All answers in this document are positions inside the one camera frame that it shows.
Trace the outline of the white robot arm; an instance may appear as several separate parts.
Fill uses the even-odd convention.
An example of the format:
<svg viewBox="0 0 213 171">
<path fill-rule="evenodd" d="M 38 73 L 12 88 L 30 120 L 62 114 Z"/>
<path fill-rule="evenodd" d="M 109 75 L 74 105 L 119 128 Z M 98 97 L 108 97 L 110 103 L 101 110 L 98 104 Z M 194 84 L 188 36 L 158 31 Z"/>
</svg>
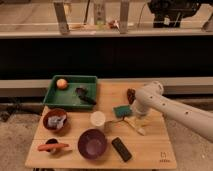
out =
<svg viewBox="0 0 213 171">
<path fill-rule="evenodd" d="M 163 93 L 164 87 L 158 81 L 138 88 L 132 104 L 134 114 L 145 116 L 153 108 L 213 143 L 213 113 L 173 101 Z"/>
</svg>

